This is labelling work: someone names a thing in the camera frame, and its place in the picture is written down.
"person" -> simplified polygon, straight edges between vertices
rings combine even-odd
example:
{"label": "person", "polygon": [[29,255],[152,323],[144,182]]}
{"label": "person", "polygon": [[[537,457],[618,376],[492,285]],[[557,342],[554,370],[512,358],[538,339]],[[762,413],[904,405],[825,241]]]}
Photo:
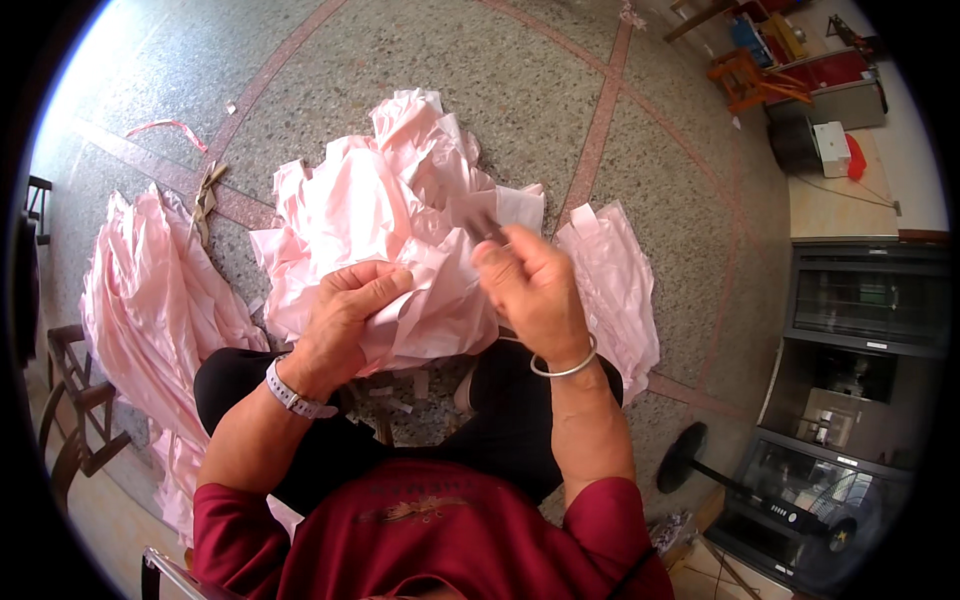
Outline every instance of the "person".
{"label": "person", "polygon": [[[330,416],[366,364],[365,320],[412,286],[397,265],[324,277],[285,356],[209,357],[194,383],[212,434],[194,494],[195,577],[253,598],[673,597],[647,535],[621,379],[593,356],[571,263],[528,229],[503,232],[509,248],[485,241],[471,260],[516,339],[478,356],[458,390],[474,416],[439,445],[390,448]],[[542,372],[574,372],[536,374],[533,353]],[[288,409],[292,393],[319,417]],[[560,485],[563,528],[537,508]],[[268,493],[305,516],[292,542]]]}

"person's left hand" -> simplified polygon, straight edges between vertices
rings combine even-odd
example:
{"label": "person's left hand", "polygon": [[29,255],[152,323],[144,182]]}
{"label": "person's left hand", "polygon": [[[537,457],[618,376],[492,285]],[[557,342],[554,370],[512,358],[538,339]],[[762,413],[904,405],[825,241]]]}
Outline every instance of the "person's left hand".
{"label": "person's left hand", "polygon": [[326,402],[367,364],[360,348],[364,322],[412,286],[409,271],[381,260],[325,276],[306,329],[294,351],[276,364],[277,375],[301,396]]}

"hand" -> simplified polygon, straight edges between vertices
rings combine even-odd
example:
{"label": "hand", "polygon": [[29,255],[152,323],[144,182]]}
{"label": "hand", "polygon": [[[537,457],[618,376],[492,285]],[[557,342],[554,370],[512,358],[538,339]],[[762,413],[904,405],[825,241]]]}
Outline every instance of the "hand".
{"label": "hand", "polygon": [[473,250],[480,285],[520,342],[551,371],[576,367],[587,358],[590,341],[569,257],[530,229],[508,225],[502,230],[509,250],[489,241]]}
{"label": "hand", "polygon": [[294,351],[277,363],[277,375],[301,396],[326,402],[367,364],[360,349],[364,322],[412,285],[409,271],[380,260],[328,274]]}

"terrazzo floor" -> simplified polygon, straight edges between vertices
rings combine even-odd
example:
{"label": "terrazzo floor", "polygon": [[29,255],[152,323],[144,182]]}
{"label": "terrazzo floor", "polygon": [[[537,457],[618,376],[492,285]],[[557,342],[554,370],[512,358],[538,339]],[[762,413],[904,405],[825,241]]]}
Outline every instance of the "terrazzo floor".
{"label": "terrazzo floor", "polygon": [[[641,0],[643,31],[617,18],[619,0],[112,2],[65,72],[34,152],[32,173],[54,184],[52,244],[40,249],[46,323],[79,320],[110,190],[131,198],[155,181],[191,203],[212,160],[229,170],[210,256],[245,301],[265,298],[247,231],[270,223],[277,166],[315,164],[326,142],[370,132],[367,112],[393,89],[437,89],[497,183],[544,184],[546,236],[577,205],[624,204],[657,279],[661,344],[650,388],[625,409],[638,484],[648,518],[695,510],[711,483],[694,476],[659,494],[657,464],[694,420],[710,427],[705,463],[731,474],[739,461],[782,326],[789,206],[762,110],[735,128],[704,75],[709,52],[729,49],[723,24],[666,44],[681,21],[668,5]],[[173,128],[123,137],[158,118],[187,123],[208,152]],[[413,405],[391,409],[399,443],[433,444],[467,367],[464,357],[431,365],[427,400],[413,398],[410,378],[363,386],[393,386]],[[557,521],[561,506],[555,494],[541,508]]]}

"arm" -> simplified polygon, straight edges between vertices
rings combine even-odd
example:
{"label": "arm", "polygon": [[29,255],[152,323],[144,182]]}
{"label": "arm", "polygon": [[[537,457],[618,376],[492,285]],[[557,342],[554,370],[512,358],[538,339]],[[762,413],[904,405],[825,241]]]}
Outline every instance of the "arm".
{"label": "arm", "polygon": [[[324,277],[310,320],[276,374],[298,394],[326,402],[363,368],[359,340],[365,320],[413,282],[409,271],[366,261]],[[197,487],[217,483],[266,494],[283,479],[312,421],[284,408],[261,383],[231,408],[213,432]]]}
{"label": "arm", "polygon": [[[480,282],[519,340],[550,371],[579,365],[590,350],[573,266],[560,250],[520,226],[506,226],[508,252],[483,242],[473,253]],[[569,507],[588,485],[609,477],[636,482],[630,429],[600,362],[551,381],[554,458]]]}

